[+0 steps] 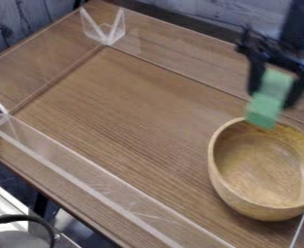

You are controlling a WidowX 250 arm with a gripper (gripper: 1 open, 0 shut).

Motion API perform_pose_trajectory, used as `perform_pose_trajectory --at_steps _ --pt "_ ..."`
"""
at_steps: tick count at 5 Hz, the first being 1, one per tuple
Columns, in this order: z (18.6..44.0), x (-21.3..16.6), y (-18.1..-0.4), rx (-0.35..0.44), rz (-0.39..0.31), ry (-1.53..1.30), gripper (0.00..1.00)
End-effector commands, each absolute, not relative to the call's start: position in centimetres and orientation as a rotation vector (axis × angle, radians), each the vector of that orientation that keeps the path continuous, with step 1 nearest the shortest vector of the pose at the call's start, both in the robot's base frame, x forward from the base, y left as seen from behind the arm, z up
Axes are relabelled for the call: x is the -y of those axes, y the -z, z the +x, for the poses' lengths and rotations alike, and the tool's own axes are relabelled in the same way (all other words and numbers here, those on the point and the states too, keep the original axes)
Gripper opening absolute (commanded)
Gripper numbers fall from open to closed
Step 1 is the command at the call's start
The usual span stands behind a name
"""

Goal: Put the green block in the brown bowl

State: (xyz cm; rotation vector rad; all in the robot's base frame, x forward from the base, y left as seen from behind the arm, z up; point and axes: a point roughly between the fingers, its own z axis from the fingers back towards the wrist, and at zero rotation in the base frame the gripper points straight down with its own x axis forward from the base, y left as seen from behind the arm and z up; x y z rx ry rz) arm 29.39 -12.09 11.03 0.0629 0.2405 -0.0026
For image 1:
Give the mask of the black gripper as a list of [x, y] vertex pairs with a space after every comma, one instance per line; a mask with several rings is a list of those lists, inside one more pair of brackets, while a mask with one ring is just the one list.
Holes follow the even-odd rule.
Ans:
[[276, 38], [253, 30], [251, 26], [243, 28], [237, 52], [249, 61], [249, 95], [260, 88], [268, 64], [297, 74], [284, 103], [284, 107], [292, 109], [304, 95], [304, 0], [292, 0]]

